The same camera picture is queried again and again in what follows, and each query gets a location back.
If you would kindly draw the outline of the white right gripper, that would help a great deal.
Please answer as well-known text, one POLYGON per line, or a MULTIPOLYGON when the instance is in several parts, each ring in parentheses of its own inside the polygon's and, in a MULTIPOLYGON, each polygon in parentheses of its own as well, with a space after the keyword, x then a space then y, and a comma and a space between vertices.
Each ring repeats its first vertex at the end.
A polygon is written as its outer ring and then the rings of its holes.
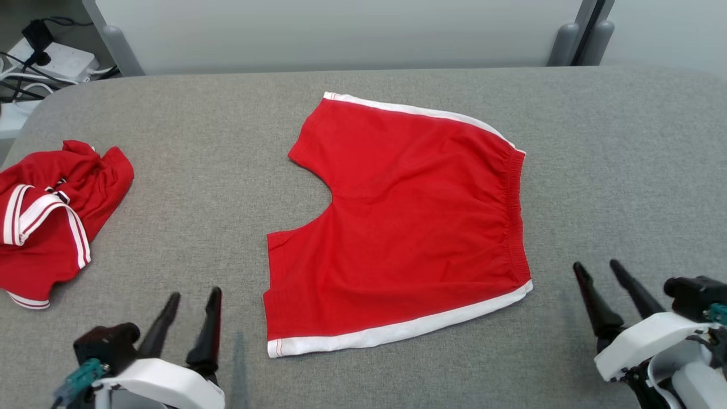
POLYGON ((643 321, 625 328, 581 262, 572 266, 598 338, 603 380, 628 385, 641 408, 724 408, 725 311, 698 323, 665 308, 618 260, 609 266, 643 321))

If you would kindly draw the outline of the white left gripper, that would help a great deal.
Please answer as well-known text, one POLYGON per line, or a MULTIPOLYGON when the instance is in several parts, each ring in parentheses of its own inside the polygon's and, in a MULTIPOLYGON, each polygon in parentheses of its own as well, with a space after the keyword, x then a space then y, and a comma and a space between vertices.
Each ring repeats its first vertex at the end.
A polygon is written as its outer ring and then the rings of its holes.
POLYGON ((116 357, 109 347, 91 353, 105 370, 91 384, 96 408, 223 408, 225 393, 216 383, 222 318, 220 287, 213 287, 197 341, 186 367, 160 359, 167 332, 179 308, 173 292, 139 346, 139 359, 130 353, 116 357))

